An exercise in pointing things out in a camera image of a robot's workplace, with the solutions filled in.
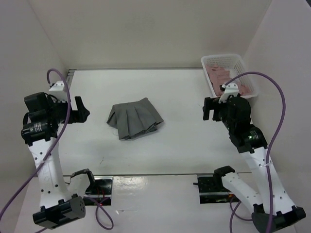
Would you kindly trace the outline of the grey pleated skirt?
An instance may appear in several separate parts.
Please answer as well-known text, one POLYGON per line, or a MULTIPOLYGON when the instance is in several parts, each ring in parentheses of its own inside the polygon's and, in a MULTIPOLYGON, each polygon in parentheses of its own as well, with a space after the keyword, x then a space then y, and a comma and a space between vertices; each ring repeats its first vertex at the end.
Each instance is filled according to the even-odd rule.
POLYGON ((135 102, 114 104, 106 123, 118 130, 120 140, 128 140, 156 131, 157 126, 163 122, 148 98, 143 98, 135 102))

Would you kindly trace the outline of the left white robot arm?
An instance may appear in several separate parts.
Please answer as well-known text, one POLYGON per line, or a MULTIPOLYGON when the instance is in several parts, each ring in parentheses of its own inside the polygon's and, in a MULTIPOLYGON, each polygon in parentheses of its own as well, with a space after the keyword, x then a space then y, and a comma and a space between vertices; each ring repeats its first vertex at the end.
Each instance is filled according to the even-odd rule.
POLYGON ((33 214, 33 221, 53 230, 84 218, 83 196, 97 187, 88 168, 74 172, 66 184, 59 159, 59 124, 84 123, 90 112, 80 96, 75 97, 77 110, 44 92, 27 96, 24 102, 28 113, 23 119, 21 136, 33 156, 40 184, 40 210, 33 214))

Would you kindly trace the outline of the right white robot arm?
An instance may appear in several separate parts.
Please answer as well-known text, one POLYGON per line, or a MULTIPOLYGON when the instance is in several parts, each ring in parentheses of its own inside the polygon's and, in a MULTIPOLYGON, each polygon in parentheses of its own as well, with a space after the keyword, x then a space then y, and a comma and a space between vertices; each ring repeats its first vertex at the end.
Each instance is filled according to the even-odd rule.
POLYGON ((251 219, 260 233, 275 232, 304 219, 302 207, 294 204, 285 191, 271 159, 266 158, 267 142, 262 131, 251 123, 251 106, 240 97, 230 97, 227 102, 219 98, 205 98, 203 119, 221 121, 228 129, 229 138, 248 164, 258 191, 243 182, 237 172, 225 166, 214 171, 213 186, 219 191, 228 189, 250 211, 251 219))

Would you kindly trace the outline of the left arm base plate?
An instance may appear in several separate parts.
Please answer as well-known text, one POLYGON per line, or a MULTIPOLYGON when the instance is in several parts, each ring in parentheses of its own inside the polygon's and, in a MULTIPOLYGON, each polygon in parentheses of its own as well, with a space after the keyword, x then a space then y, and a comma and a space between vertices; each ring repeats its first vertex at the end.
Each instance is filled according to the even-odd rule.
POLYGON ((112 176, 95 176, 95 184, 92 189, 86 191, 83 200, 85 206, 96 206, 94 202, 87 197, 95 199, 101 206, 110 206, 112 201, 112 176))

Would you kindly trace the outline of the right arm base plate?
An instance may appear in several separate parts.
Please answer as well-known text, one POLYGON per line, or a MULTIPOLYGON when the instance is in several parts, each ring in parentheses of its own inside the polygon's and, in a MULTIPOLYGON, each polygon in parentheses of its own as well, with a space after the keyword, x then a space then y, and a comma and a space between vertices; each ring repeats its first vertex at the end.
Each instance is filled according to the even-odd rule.
POLYGON ((198 188, 200 204, 238 202, 236 196, 224 187, 218 187, 212 174, 199 174, 193 183, 198 188))

